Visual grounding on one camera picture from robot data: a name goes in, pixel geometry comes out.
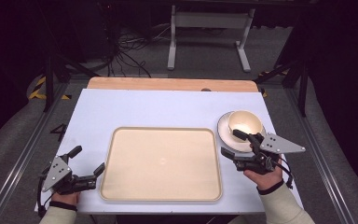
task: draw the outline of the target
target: white table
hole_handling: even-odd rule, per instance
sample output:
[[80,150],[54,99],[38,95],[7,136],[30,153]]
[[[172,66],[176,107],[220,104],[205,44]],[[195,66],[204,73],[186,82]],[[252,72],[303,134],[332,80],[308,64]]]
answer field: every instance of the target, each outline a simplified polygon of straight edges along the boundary
[[[105,161],[113,131],[121,126],[202,127],[216,134],[223,193],[216,202],[108,202],[96,190],[83,191],[78,211],[84,214],[252,214],[264,212],[255,184],[220,153],[226,147],[217,121],[229,111],[249,110],[275,133],[259,92],[222,91],[82,91],[57,155],[81,145],[69,161],[75,175],[91,175]],[[302,206],[294,184],[293,193]],[[42,202],[48,194],[42,195]]]

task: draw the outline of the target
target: gray floor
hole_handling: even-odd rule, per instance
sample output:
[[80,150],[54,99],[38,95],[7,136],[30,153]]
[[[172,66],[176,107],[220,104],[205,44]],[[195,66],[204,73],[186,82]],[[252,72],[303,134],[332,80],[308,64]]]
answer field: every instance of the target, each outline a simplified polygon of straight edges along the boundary
[[[233,45],[237,37],[241,36],[236,30],[225,30],[221,35],[209,35],[198,30],[180,31],[173,71],[166,69],[169,50],[169,41],[166,39],[144,49],[132,50],[129,54],[137,61],[146,61],[145,68],[152,77],[254,79],[258,73],[272,69],[290,31],[291,29],[282,28],[251,30],[245,45],[252,67],[252,72],[248,74],[242,72]],[[122,76],[117,63],[114,63],[114,71],[116,76]],[[128,75],[138,74],[138,69],[128,66],[123,66],[123,71]],[[324,179],[325,171],[321,170],[316,162],[318,158],[311,151],[287,156],[296,175],[296,184],[305,209],[316,223],[358,223],[358,178],[324,119],[311,83],[306,103],[307,117],[303,119],[298,116],[296,107],[291,103],[296,89],[294,92],[283,89],[279,85],[281,79],[275,77],[260,85],[267,91],[265,101],[277,134],[305,147],[315,147],[302,125],[309,124],[312,137],[328,164],[351,219],[342,218],[342,212],[339,212],[341,208],[337,207],[334,200],[340,195],[332,195],[328,188],[328,183],[331,182]],[[49,132],[63,123],[69,123],[79,93],[87,86],[87,82],[84,76],[80,75],[75,76],[68,85],[57,83],[56,92],[71,94],[71,100],[56,101],[51,114],[48,115],[42,113],[43,100],[30,100],[0,131],[0,223],[38,222],[39,218],[34,212],[37,178],[60,144],[59,136]],[[40,133],[35,133],[36,127],[43,129]],[[18,158],[26,156],[28,161],[18,161]],[[12,177],[11,171],[16,167],[20,170],[18,178],[12,178],[12,183],[6,183],[7,178]],[[114,216],[96,217],[99,223],[114,222]],[[265,223],[264,215],[251,215],[247,216],[247,219],[249,223]],[[76,223],[92,221],[89,216],[79,215]]]

